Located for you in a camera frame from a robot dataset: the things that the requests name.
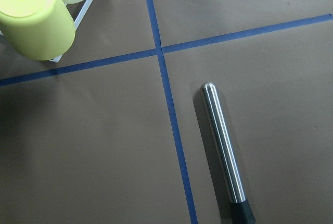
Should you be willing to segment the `yellow-green cup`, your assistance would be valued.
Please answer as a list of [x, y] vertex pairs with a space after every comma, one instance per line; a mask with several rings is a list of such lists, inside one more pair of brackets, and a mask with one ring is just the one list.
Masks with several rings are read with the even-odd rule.
[[71, 47], [75, 26], [62, 0], [1, 0], [1, 33], [20, 55], [50, 60]]

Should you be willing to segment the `steel muddler black tip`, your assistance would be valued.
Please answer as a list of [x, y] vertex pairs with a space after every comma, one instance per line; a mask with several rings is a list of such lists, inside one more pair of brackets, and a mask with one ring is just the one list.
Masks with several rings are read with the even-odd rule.
[[216, 85], [212, 82], [204, 83], [201, 86], [201, 94], [222, 165], [232, 221], [233, 223], [256, 223], [244, 191]]

